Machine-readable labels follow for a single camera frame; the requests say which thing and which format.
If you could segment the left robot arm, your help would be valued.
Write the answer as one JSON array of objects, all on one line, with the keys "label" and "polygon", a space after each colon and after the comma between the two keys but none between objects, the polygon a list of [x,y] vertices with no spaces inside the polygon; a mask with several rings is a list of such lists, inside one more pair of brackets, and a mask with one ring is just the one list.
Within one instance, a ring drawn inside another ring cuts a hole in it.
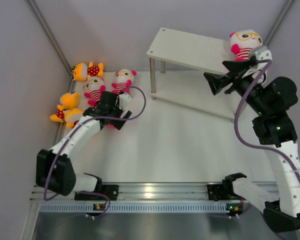
[{"label": "left robot arm", "polygon": [[62,196],[85,191],[92,200],[99,199],[103,194],[103,187],[98,184],[101,178],[90,173],[78,175],[72,161],[107,124],[122,127],[132,114],[129,111],[122,115],[131,100],[132,97],[126,92],[116,94],[104,91],[97,105],[88,107],[64,138],[50,149],[39,151],[36,157],[36,185],[45,192],[52,191]]}]

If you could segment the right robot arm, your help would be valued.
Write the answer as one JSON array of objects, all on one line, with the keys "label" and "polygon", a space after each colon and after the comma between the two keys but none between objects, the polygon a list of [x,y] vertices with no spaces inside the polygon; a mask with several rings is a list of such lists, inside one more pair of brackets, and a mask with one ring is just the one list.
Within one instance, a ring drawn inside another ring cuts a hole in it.
[{"label": "right robot arm", "polygon": [[245,61],[224,61],[228,72],[205,72],[213,94],[236,92],[241,100],[238,109],[248,104],[257,114],[252,127],[258,144],[243,139],[238,122],[234,131],[245,146],[267,153],[274,174],[278,196],[271,195],[248,180],[243,173],[228,175],[223,180],[225,196],[237,196],[249,201],[262,214],[268,227],[275,233],[300,230],[300,159],[298,136],[287,111],[298,101],[297,87],[287,77],[279,76],[267,86],[259,84],[271,59],[251,57]]}]

